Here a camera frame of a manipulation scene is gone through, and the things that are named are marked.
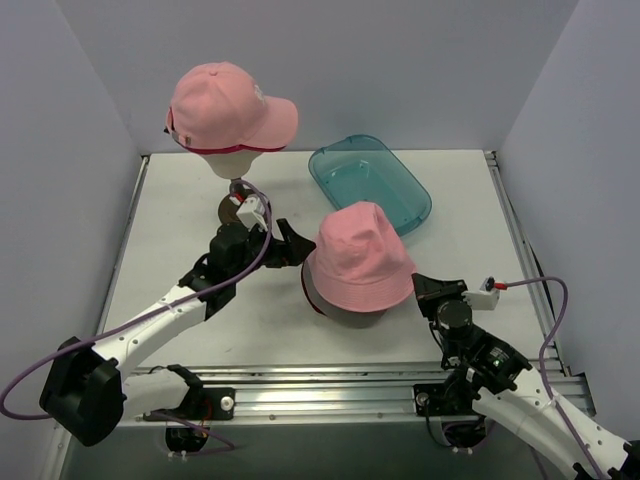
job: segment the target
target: hat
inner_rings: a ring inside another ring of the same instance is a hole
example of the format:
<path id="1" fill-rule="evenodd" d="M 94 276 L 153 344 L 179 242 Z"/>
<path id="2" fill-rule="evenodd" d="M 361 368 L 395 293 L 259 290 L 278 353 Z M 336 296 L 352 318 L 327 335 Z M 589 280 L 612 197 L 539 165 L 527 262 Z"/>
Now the hat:
<path id="1" fill-rule="evenodd" d="M 240 67 L 207 63 L 178 81 L 166 127 L 176 142 L 201 155 L 277 151 L 295 137 L 298 111 L 289 100 L 263 95 Z"/>
<path id="2" fill-rule="evenodd" d="M 313 309 L 321 315 L 335 320 L 345 326 L 352 328 L 370 327 L 382 318 L 386 312 L 386 310 L 378 312 L 350 312 L 349 310 L 344 310 L 336 307 L 335 305 L 331 305 L 318 293 L 318 290 L 313 284 L 311 271 L 309 270 L 309 266 L 306 261 L 302 264 L 300 280 L 302 282 L 302 291 L 304 292 L 304 296 Z"/>
<path id="3" fill-rule="evenodd" d="M 416 266 L 382 209 L 358 202 L 327 215 L 307 264 L 317 292 L 351 312 L 394 307 L 413 293 Z"/>

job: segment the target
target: table top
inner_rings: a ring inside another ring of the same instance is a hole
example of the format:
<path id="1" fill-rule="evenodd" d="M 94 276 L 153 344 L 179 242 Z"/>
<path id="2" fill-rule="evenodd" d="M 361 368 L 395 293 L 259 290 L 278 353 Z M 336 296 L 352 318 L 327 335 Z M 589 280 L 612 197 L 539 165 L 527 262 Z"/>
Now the table top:
<path id="1" fill-rule="evenodd" d="M 484 155 L 479 150 L 398 151 L 424 185 L 433 210 L 403 237 L 424 275 L 466 280 L 521 279 L 522 269 Z M 311 152 L 269 153 L 245 177 L 307 238 L 333 207 L 307 169 Z M 154 154 L 126 244 L 105 329 L 121 325 L 158 300 L 200 255 L 220 222 L 228 181 L 192 154 Z M 543 337 L 526 288 L 504 292 L 493 312 L 474 312 L 477 325 L 537 358 Z M 440 361 L 426 319 L 412 296 L 374 326 L 351 329 L 316 314 L 304 298 L 298 268 L 261 269 L 237 287 L 214 317 L 171 340 L 142 367 L 380 364 Z"/>

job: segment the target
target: pink bucket hat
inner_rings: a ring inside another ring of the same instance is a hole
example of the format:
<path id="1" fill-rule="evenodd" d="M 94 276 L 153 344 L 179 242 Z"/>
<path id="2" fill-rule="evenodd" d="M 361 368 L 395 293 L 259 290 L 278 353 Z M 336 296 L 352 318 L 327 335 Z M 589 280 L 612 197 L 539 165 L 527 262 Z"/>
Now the pink bucket hat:
<path id="1" fill-rule="evenodd" d="M 416 266 L 382 209 L 358 202 L 320 225 L 307 265 L 317 292 L 352 312 L 378 312 L 413 293 Z"/>
<path id="2" fill-rule="evenodd" d="M 289 100 L 263 95 L 242 68 L 207 63 L 176 85 L 166 127 L 182 147 L 201 155 L 278 151 L 296 135 L 298 110 Z"/>

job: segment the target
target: teal plastic tray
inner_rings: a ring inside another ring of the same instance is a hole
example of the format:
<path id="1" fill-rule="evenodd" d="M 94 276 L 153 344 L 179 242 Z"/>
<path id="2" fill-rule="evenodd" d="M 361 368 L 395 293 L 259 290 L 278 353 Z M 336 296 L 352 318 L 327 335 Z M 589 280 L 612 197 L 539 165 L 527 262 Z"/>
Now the teal plastic tray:
<path id="1" fill-rule="evenodd" d="M 315 151 L 309 171 L 337 210 L 360 201 L 377 203 L 398 235 L 431 213 L 429 193 L 375 137 L 352 135 Z"/>

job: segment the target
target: cap brim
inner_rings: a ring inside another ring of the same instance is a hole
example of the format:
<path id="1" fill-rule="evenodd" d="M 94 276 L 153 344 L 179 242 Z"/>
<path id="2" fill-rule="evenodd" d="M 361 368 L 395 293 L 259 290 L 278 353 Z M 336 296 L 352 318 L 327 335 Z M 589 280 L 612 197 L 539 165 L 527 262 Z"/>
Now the cap brim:
<path id="1" fill-rule="evenodd" d="M 302 264 L 301 273 L 302 289 L 307 297 L 307 300 L 314 308 L 314 310 L 322 313 L 331 320 L 335 320 L 347 327 L 351 328 L 367 328 L 376 323 L 385 314 L 386 310 L 377 312 L 350 312 L 342 308 L 336 307 L 330 304 L 322 295 L 318 293 L 315 285 L 313 284 L 313 277 L 307 262 Z"/>
<path id="2" fill-rule="evenodd" d="M 416 265 L 407 257 L 405 263 L 393 274 L 376 283 L 353 284 L 326 275 L 321 268 L 314 268 L 318 250 L 307 258 L 313 283 L 327 302 L 351 312 L 387 310 L 404 302 L 414 292 L 411 275 Z"/>
<path id="3" fill-rule="evenodd" d="M 279 149 L 289 145 L 298 131 L 298 109 L 285 98 L 264 97 L 267 120 L 253 137 L 244 142 L 252 148 Z"/>

